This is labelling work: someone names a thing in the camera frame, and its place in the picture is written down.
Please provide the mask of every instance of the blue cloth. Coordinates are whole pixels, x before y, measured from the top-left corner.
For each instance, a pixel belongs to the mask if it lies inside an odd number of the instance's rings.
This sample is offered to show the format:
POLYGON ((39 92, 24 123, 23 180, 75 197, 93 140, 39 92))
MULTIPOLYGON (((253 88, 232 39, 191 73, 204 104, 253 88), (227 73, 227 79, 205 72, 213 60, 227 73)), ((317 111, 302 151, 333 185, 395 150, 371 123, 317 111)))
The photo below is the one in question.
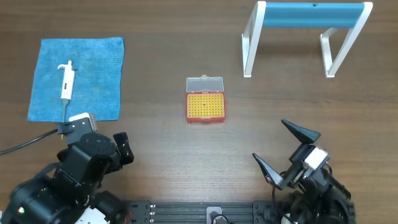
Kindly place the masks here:
POLYGON ((61 86, 72 60, 75 72, 68 118, 93 113, 97 121, 117 120, 120 112, 122 37, 106 39, 43 39, 34 75, 28 121, 62 121, 61 86))
POLYGON ((363 3, 267 2, 263 27, 353 28, 363 3))

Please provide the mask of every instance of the open lid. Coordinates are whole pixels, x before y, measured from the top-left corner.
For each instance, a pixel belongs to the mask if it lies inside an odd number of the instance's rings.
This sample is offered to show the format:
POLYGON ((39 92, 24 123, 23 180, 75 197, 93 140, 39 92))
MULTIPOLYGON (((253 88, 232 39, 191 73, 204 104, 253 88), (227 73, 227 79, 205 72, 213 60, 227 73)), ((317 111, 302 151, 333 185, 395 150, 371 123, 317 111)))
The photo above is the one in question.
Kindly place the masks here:
POLYGON ((196 92, 222 92, 224 91, 223 77, 188 77, 187 78, 187 93, 196 92))

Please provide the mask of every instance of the blue and white rack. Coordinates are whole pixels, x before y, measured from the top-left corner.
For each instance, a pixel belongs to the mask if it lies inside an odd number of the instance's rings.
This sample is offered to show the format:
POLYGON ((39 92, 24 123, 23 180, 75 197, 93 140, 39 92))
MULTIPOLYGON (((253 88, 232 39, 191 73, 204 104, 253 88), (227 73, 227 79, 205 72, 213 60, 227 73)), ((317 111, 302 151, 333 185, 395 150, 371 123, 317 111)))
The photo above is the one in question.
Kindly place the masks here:
POLYGON ((335 74, 365 25, 373 3, 284 3, 258 1, 242 34, 243 75, 251 77, 263 27, 329 28, 320 35, 323 65, 327 78, 335 74), (338 29, 348 29, 335 60, 331 58, 329 37, 338 29))

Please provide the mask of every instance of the blue panel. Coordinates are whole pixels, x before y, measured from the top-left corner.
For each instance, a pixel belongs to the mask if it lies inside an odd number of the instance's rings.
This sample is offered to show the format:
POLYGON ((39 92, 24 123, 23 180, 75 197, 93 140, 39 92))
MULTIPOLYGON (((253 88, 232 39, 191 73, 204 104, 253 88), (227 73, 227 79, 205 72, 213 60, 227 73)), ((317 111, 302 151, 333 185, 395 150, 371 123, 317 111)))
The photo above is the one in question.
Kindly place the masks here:
POLYGON ((267 2, 263 27, 352 28, 363 3, 267 2))

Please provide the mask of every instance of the pipette tip box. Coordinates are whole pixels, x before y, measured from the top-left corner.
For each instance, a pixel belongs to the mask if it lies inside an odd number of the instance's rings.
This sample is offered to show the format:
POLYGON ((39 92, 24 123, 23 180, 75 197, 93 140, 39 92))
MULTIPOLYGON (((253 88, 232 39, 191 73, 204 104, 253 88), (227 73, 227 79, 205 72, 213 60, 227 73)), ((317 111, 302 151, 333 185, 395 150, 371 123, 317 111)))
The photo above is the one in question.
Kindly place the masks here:
POLYGON ((187 121, 222 122, 225 120, 225 95, 222 77, 187 78, 187 121))

